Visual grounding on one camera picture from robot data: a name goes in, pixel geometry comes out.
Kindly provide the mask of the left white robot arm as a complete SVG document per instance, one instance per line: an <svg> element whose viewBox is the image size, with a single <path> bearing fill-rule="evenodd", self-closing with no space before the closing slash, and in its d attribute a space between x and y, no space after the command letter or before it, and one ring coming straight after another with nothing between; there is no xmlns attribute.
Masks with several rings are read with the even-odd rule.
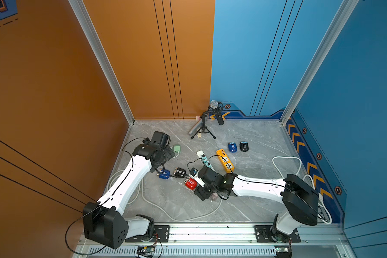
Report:
<svg viewBox="0 0 387 258"><path fill-rule="evenodd" d="M144 241L154 237L153 218L144 215L124 218L123 214L143 177L175 156L169 144L169 135L155 131L152 139L145 138L134 149L128 166L113 186L96 203L89 202L83 208L86 239L116 249L133 237Z"/></svg>

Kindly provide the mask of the light green charger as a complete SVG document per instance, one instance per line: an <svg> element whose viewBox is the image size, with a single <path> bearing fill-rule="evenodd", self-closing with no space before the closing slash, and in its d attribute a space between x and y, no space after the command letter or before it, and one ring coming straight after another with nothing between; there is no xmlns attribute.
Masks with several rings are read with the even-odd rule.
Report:
<svg viewBox="0 0 387 258"><path fill-rule="evenodd" d="M173 150L175 153L180 153L181 152L181 146L180 145L174 145L173 146Z"/></svg>

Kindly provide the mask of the yellow power strip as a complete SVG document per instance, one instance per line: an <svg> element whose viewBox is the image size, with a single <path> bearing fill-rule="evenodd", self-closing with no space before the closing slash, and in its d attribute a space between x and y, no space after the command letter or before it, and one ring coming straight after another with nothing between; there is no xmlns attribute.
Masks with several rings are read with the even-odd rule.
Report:
<svg viewBox="0 0 387 258"><path fill-rule="evenodd" d="M227 173L234 171L234 165L223 149L217 150L216 155Z"/></svg>

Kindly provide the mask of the teal charger lower white strip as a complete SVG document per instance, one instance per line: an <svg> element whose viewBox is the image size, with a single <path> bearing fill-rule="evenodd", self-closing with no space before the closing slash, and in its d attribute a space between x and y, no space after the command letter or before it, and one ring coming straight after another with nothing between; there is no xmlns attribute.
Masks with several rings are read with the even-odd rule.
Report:
<svg viewBox="0 0 387 258"><path fill-rule="evenodd" d="M210 161L208 160L208 158L207 158L205 155L202 156L202 161L203 161L203 164L204 164L206 167L209 167L209 168L212 167Z"/></svg>

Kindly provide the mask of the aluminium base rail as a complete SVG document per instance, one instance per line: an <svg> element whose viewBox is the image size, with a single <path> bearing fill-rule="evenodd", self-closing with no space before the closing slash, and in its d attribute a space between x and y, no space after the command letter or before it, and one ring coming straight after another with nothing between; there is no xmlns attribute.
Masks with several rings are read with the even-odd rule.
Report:
<svg viewBox="0 0 387 258"><path fill-rule="evenodd" d="M75 258L354 258L336 225L301 226L285 243L268 240L268 224L159 223L159 237L134 237L117 249L80 238Z"/></svg>

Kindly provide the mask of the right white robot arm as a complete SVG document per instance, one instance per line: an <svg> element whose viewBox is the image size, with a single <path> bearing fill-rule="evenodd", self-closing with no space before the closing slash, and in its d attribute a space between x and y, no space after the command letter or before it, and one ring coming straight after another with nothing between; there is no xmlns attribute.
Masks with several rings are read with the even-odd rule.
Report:
<svg viewBox="0 0 387 258"><path fill-rule="evenodd" d="M250 196L283 204L286 209L275 216L272 226L264 230L256 228L256 234L264 241L289 243L298 227L318 224L319 193L297 175L288 174L286 178L276 180L250 178L235 173L222 176L206 166L201 170L192 168L189 175L199 184L194 194L202 201L216 194L222 200L231 196Z"/></svg>

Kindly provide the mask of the black tripod stand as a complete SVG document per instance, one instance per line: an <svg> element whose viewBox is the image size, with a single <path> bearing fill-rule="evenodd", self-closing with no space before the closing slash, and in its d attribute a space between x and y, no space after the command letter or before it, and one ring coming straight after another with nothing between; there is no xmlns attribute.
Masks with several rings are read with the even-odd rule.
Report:
<svg viewBox="0 0 387 258"><path fill-rule="evenodd" d="M200 117L203 120L203 124L202 124L201 128L194 135L190 136L190 139L193 139L196 135L200 135L200 134L210 134L214 139L217 139L217 137L212 132L210 132L207 125L205 124L206 120L209 117L209 114L210 114L210 111L205 111L202 113L202 115Z"/></svg>

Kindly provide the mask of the pink charger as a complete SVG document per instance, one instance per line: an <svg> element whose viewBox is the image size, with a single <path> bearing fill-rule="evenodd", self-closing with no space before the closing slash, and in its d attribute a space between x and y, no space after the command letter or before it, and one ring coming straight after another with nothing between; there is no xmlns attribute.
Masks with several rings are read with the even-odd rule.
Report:
<svg viewBox="0 0 387 258"><path fill-rule="evenodd" d="M213 193L213 194L211 195L211 201L212 201L212 202L216 201L217 198L218 198L218 195L217 195L216 193Z"/></svg>

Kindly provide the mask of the white power strip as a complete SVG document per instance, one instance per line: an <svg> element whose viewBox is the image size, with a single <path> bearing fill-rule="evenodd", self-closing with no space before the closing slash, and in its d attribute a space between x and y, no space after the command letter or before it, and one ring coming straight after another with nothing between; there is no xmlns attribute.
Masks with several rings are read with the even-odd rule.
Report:
<svg viewBox="0 0 387 258"><path fill-rule="evenodd" d="M202 161L202 163L203 163L206 167L208 167L208 168L210 168L211 170L215 171L215 169L213 168L213 166L212 166L210 160L206 157L206 155L204 154L204 152L203 152L202 150L199 150L199 151L197 152L197 156L200 158L200 161Z"/></svg>

